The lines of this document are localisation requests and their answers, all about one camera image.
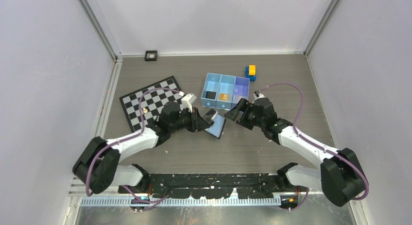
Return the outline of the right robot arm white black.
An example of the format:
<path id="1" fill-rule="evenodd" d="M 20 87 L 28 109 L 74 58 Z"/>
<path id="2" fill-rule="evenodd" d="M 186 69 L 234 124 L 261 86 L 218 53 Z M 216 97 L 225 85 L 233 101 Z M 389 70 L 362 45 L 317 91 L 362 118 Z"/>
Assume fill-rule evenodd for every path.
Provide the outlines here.
<path id="1" fill-rule="evenodd" d="M 314 165 L 307 168 L 291 162 L 279 169 L 277 184 L 283 191 L 295 186 L 318 190 L 339 207 L 367 196 L 368 181 L 351 149 L 339 150 L 306 137 L 293 123 L 277 116 L 268 98 L 260 97 L 253 102 L 241 99 L 224 116 L 249 130 L 260 128 L 267 139 L 295 151 Z"/>

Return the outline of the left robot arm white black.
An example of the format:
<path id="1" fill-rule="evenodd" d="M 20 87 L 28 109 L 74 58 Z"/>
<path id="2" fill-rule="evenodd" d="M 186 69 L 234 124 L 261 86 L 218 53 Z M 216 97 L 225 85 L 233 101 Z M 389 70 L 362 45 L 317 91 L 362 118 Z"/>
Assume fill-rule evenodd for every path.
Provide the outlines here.
<path id="1" fill-rule="evenodd" d="M 196 107 L 181 109 L 178 103 L 168 102 L 155 121 L 137 132 L 112 140 L 100 136 L 91 139 L 72 172 L 85 184 L 88 196 L 99 194 L 110 186 L 143 193 L 151 183 L 149 173 L 137 164 L 122 166 L 120 162 L 163 144 L 175 131 L 186 129 L 194 133 L 211 128 L 216 117 L 215 109 L 201 116 Z"/>

